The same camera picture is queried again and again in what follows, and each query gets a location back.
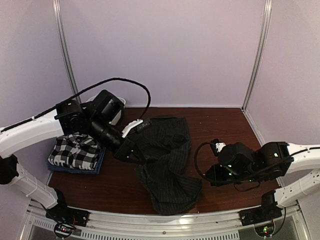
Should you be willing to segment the dark grey pinstriped shirt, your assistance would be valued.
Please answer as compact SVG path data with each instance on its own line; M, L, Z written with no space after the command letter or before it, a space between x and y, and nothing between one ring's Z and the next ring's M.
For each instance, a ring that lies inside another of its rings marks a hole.
M151 118L149 128L129 135L147 163L135 168L153 209L170 216L189 211L199 199L202 181L186 176L192 141L184 117Z

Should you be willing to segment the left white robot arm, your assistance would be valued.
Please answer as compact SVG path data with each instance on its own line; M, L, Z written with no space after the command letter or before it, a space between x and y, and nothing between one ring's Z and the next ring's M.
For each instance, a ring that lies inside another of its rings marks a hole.
M111 122L124 113L124 103L107 90L102 90L92 101L79 103L74 99L57 104L43 116L5 127L0 131L0 183L16 186L27 197L36 200L61 222L72 218L64 195L57 189L37 180L19 164L15 152L42 142L73 133L86 134L112 152L115 159L144 165L147 160L137 145L128 138L139 130L142 119L129 123L122 131Z

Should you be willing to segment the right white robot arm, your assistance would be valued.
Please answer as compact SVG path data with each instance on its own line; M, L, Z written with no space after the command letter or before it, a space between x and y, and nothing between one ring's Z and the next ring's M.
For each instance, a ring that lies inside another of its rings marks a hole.
M271 181L294 172L309 174L289 186L266 193L256 210L259 220L268 220L276 207L284 209L292 202L320 188L320 146L273 141L253 150L241 142L226 144L214 139L209 146L218 163L203 177L214 187L248 182Z

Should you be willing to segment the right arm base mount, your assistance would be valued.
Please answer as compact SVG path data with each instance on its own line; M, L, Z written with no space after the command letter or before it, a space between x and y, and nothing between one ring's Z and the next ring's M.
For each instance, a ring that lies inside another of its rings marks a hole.
M274 197L267 197L261 200L261 206L241 210L239 218L242 226L255 225L282 216L282 209L277 206Z

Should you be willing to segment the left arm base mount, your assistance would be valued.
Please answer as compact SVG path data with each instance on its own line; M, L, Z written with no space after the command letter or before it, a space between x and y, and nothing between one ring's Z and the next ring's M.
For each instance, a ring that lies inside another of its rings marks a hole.
M57 205L52 208L44 209L46 211L45 216L56 222L72 226L87 226L89 212L86 210L69 207L67 205L65 197L61 194L57 197Z

